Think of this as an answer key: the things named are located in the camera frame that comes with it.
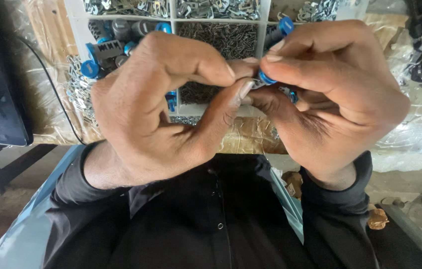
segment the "black cable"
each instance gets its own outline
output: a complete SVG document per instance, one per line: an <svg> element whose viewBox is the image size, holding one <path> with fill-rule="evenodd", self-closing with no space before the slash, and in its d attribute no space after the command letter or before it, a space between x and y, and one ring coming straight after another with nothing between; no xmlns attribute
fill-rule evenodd
<svg viewBox="0 0 422 269"><path fill-rule="evenodd" d="M76 134L76 131L75 131L75 128L73 127L73 124L71 123L71 120L70 120L70 117L68 116L68 113L66 113L66 110L64 109L64 106L63 106L63 103L61 102L61 99L60 99L60 96L59 96L59 93L57 92L57 89L55 88L55 85L53 84L53 81L52 81L52 78L50 77L50 74L48 74L48 71L47 71L47 68L45 67L45 64L43 64L43 62L42 62L42 59L40 58L40 56L38 56L38 54L35 52L35 50L32 48L32 46L30 46L29 44L28 44L28 42L26 41L26 40L24 40L23 38L21 38L21 37L19 37L19 36L17 36L17 38L20 40L20 41L22 41L22 43L24 43L32 52L33 52L33 54L35 54L35 57L38 59L38 61L40 62L40 64L42 65L42 67L43 67L43 70L45 70L45 73L47 74L47 77L48 77L48 80L50 81L50 84L52 84L52 88L53 88L53 91L55 92L55 95L57 96L57 99L58 99L58 101L59 101L59 103L60 103L60 106L62 107L62 109L63 109L63 112L64 112L64 114L65 114L65 116L66 116L66 119L68 120L68 123L70 124L70 126L71 126L71 130L73 131L73 134L75 134L75 137L76 137L76 139L78 139L78 141L81 143L81 144L85 144L79 137L78 137L78 135Z"/></svg>

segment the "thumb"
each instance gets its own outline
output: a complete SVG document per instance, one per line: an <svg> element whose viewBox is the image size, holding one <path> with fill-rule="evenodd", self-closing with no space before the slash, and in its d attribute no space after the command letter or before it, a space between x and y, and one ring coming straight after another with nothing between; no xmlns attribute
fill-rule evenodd
<svg viewBox="0 0 422 269"><path fill-rule="evenodd" d="M275 85L251 91L252 105L262 111L275 125L297 120L300 112Z"/></svg>
<svg viewBox="0 0 422 269"><path fill-rule="evenodd" d="M211 101L199 121L194 133L198 143L215 148L232 126L236 112L243 98L254 85L252 78L238 80L232 86L222 89Z"/></svg>

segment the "hand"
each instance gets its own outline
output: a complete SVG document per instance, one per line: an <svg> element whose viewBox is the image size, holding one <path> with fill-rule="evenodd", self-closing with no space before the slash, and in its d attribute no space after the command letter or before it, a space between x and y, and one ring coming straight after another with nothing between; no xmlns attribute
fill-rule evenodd
<svg viewBox="0 0 422 269"><path fill-rule="evenodd" d="M379 42L362 21L299 26L262 59L261 69L303 89L299 109L276 87L249 96L270 117L289 155L329 189L351 186L352 161L409 109ZM340 182L342 173L354 176Z"/></svg>
<svg viewBox="0 0 422 269"><path fill-rule="evenodd" d="M153 32L126 63L92 88L96 120L107 142L85 162L100 189L177 176L210 160L252 86L256 59L230 65L212 46ZM165 94L188 81L224 88L196 126L172 124Z"/></svg>

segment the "fingernail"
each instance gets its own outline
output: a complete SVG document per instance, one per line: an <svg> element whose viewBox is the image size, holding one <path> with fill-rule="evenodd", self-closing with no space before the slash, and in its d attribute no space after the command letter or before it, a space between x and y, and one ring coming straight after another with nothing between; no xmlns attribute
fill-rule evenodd
<svg viewBox="0 0 422 269"><path fill-rule="evenodd" d="M228 65L228 70L229 70L229 74L231 74L232 78L236 77L236 74L234 73L234 71L232 70L231 66Z"/></svg>
<svg viewBox="0 0 422 269"><path fill-rule="evenodd" d="M246 95L249 93L250 89L252 88L252 86L254 85L254 81L248 81L246 83L244 83L241 88L239 89L239 97L241 98L241 100L244 99L244 97L246 97Z"/></svg>
<svg viewBox="0 0 422 269"><path fill-rule="evenodd" d="M244 96L244 98L241 101L241 105L252 105L252 98L249 96Z"/></svg>
<svg viewBox="0 0 422 269"><path fill-rule="evenodd" d="M249 64L257 64L259 62L259 60L254 57L245 58L245 59L242 59L242 61Z"/></svg>
<svg viewBox="0 0 422 269"><path fill-rule="evenodd" d="M280 40L276 45L272 46L269 51L278 52L284 46L284 40Z"/></svg>
<svg viewBox="0 0 422 269"><path fill-rule="evenodd" d="M266 55L266 59L267 59L268 62L274 63L274 62L282 60L282 56Z"/></svg>

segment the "wrist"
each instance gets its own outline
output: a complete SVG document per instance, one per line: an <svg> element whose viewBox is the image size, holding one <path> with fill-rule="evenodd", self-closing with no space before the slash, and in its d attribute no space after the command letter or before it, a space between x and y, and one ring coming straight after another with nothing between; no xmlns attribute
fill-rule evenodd
<svg viewBox="0 0 422 269"><path fill-rule="evenodd" d="M357 171L353 162L336 170L310 171L305 169L305 171L317 186L330 191L343 191L352 186L357 179Z"/></svg>
<svg viewBox="0 0 422 269"><path fill-rule="evenodd" d="M129 173L108 141L98 144L88 154L83 172L86 181L101 190L124 187L130 182Z"/></svg>

